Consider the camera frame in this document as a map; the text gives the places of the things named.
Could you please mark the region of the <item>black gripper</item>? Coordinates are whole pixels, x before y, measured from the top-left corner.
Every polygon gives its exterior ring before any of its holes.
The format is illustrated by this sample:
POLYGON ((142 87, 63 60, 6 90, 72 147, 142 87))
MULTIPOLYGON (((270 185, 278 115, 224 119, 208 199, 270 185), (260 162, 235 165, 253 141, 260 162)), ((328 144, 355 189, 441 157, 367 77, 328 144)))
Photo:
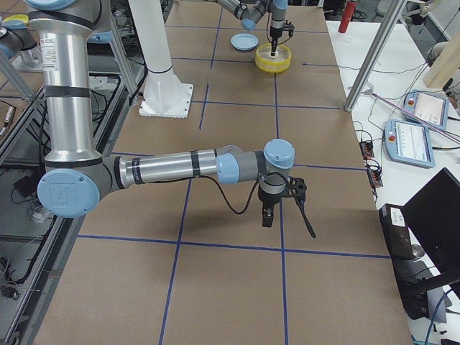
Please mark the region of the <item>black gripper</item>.
POLYGON ((294 25, 283 25, 281 28, 275 28, 273 26, 270 27, 269 35, 271 38, 270 44, 271 44, 271 54, 275 54, 277 50, 277 46, 280 44, 279 39, 282 37, 283 32, 288 33, 288 38, 284 41, 282 41, 282 44, 287 42, 294 33, 295 26, 294 25))
POLYGON ((280 202, 286 184, 273 185, 268 182, 261 182, 258 189, 258 198, 262 202, 262 227, 272 227, 274 207, 280 202))

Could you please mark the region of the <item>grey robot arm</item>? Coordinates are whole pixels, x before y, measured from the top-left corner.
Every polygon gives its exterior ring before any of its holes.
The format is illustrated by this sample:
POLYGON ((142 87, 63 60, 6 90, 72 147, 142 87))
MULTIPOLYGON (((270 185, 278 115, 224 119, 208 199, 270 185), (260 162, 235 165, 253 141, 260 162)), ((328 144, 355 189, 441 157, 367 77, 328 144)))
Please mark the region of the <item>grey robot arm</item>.
POLYGON ((289 38, 293 36, 295 27, 286 20, 288 10, 288 1, 286 0, 255 1, 252 8, 249 8, 242 1, 235 0, 217 0, 216 3, 232 13, 241 22, 241 26, 249 31, 256 27, 256 24, 266 13, 270 14, 269 42, 272 57, 275 56, 277 46, 280 45, 279 39, 283 32, 288 32, 289 38))
MULTIPOLYGON (((182 83, 173 70, 161 1, 129 1, 134 28, 144 58, 146 86, 140 115, 185 118, 193 85, 182 83)), ((271 227, 274 207, 283 198, 299 202, 293 190, 300 178, 288 176, 295 149, 284 139, 272 139, 263 149, 221 149, 126 158, 113 155, 109 137, 95 142, 88 67, 88 41, 111 18, 110 1, 24 1, 29 23, 40 36, 44 92, 49 121, 50 151, 37 184, 42 206, 56 216, 80 218, 92 212, 110 193, 131 185, 173 183, 206 178, 220 189, 235 214, 244 213, 257 188, 262 226, 271 227), (255 181, 242 211, 231 207, 221 184, 255 181)), ((271 14, 272 48, 285 31, 288 1, 256 1, 248 9, 240 1, 217 1, 252 29, 271 14)), ((303 211, 303 204, 298 203, 303 211)))

